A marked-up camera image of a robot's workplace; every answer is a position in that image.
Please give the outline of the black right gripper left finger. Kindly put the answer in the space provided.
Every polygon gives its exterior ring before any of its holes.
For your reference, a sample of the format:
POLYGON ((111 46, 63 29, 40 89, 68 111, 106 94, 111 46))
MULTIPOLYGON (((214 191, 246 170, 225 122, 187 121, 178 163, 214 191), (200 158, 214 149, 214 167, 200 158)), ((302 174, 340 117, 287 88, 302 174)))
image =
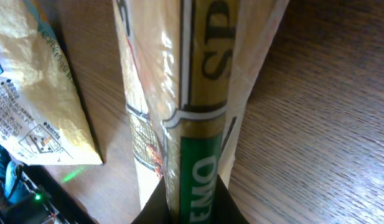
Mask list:
POLYGON ((149 200, 131 224, 171 224, 171 215, 166 201, 166 185, 160 180, 149 200))

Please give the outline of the orange spaghetti packet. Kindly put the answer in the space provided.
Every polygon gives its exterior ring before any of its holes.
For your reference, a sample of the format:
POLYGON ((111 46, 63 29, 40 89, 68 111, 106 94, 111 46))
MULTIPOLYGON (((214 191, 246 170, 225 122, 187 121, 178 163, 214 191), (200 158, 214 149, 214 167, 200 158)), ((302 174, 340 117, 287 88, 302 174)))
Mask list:
POLYGON ((172 223, 210 223, 287 0, 113 2, 141 210, 161 179, 172 223))

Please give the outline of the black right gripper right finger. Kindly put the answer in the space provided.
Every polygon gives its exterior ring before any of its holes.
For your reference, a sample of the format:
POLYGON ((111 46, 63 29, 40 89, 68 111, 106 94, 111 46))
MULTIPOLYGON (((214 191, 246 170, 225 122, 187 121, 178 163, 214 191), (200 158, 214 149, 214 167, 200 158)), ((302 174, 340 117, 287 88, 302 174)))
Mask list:
POLYGON ((215 224, 249 224, 219 175, 215 187, 215 224))

